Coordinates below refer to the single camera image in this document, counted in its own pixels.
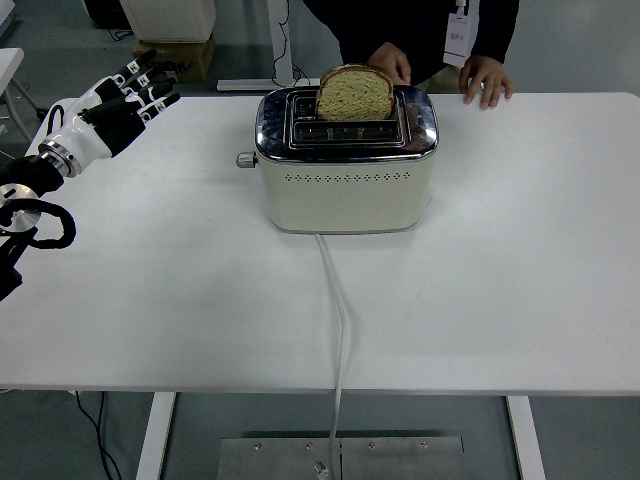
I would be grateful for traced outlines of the person's left hand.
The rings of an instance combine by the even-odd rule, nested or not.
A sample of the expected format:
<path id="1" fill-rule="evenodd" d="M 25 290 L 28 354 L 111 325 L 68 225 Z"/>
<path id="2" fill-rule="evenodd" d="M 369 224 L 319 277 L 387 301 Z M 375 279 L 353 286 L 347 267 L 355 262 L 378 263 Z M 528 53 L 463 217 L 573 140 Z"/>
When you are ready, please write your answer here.
<path id="1" fill-rule="evenodd" d="M 465 105 L 480 98 L 480 109 L 496 108 L 502 98 L 510 100 L 514 87 L 502 63 L 488 56 L 471 55 L 459 74 L 459 90 Z"/>

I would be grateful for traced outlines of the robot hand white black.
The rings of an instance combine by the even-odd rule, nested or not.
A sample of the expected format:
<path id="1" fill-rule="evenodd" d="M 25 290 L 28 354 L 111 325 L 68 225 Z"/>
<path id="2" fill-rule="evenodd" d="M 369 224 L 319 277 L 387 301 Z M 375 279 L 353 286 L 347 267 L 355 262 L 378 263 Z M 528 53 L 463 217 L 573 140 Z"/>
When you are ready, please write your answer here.
<path id="1" fill-rule="evenodd" d="M 113 158 L 127 149 L 155 117 L 180 99 L 164 63 L 156 63 L 152 48 L 106 76 L 65 110 L 59 129 L 39 145 L 41 156 L 51 155 L 71 177 L 98 159 Z"/>

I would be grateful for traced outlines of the person's right hand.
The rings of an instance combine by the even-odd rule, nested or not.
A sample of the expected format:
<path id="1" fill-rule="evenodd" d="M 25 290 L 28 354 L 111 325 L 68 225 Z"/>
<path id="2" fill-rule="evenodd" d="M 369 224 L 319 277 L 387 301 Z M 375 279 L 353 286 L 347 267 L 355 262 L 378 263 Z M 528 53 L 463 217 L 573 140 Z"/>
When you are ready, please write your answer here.
<path id="1" fill-rule="evenodd" d="M 390 42 L 383 43 L 366 64 L 383 72 L 394 85 L 411 84 L 411 66 L 405 53 Z"/>

